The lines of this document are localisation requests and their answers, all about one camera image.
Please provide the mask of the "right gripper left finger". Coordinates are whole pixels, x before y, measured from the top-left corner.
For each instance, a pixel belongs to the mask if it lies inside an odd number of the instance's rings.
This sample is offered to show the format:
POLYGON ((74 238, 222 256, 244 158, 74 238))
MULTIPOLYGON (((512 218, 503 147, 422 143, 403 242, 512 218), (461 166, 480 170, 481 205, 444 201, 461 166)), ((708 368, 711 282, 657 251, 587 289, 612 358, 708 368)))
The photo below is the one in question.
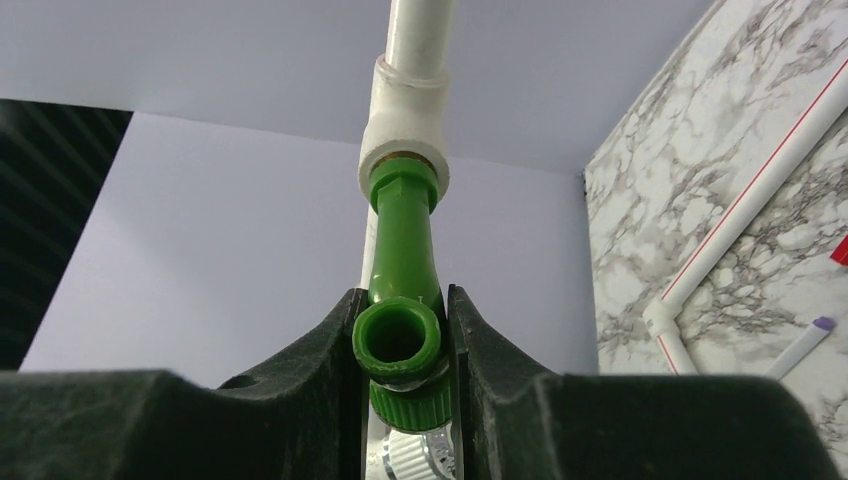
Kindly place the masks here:
POLYGON ((5 479, 361 479, 367 381, 347 291, 298 340, 217 388, 167 370, 3 373, 5 479))

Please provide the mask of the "green faucet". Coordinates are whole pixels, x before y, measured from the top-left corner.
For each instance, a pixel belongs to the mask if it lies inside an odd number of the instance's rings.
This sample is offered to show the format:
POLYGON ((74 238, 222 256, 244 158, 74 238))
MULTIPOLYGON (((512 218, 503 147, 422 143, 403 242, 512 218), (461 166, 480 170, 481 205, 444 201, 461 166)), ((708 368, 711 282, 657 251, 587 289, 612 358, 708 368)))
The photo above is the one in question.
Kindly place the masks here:
POLYGON ((390 479, 453 479, 449 326, 430 215, 439 201, 431 166, 410 154, 369 176, 377 215, 368 306, 352 335, 369 400, 390 428, 381 459, 390 479))

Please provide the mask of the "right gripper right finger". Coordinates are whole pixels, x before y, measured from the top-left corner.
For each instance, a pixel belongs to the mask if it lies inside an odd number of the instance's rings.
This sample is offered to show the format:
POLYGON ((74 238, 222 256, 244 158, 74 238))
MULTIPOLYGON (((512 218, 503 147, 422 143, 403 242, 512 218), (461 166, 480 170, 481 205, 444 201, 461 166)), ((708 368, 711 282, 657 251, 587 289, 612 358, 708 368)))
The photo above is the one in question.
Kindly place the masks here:
POLYGON ((806 411, 756 376, 560 375, 449 288, 460 479, 836 479, 806 411))

